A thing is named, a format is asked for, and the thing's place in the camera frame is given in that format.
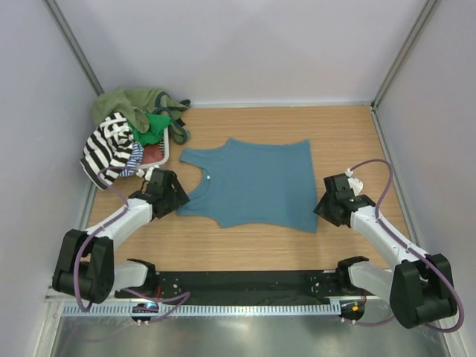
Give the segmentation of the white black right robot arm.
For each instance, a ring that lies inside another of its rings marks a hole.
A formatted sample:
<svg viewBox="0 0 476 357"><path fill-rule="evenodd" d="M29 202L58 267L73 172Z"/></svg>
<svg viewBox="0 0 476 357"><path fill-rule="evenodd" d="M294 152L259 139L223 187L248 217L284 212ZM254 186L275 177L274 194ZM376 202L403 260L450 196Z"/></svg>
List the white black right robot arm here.
<svg viewBox="0 0 476 357"><path fill-rule="evenodd" d="M379 268L366 257L338 262L335 285L351 295L369 292L390 306L394 318L406 329L457 317L459 329L464 309L454 288L451 264L442 254L429 254L413 244L384 217L379 202L362 194L363 184L351 172L324 178L325 192L315 213L336 227L347 226L361 234L384 258Z"/></svg>

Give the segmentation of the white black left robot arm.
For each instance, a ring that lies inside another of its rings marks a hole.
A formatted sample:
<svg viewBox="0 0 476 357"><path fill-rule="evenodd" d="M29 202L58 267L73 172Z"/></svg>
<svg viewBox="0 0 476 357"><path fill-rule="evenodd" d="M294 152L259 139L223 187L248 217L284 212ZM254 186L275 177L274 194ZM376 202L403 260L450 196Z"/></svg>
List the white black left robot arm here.
<svg viewBox="0 0 476 357"><path fill-rule="evenodd" d="M115 264L115 251L138 229L189 202L172 170L152 168L146 186L123 200L109 218L84 231L71 229L63 237L52 288L75 297L80 310L104 302L111 293L148 298L159 288L155 265L137 259Z"/></svg>

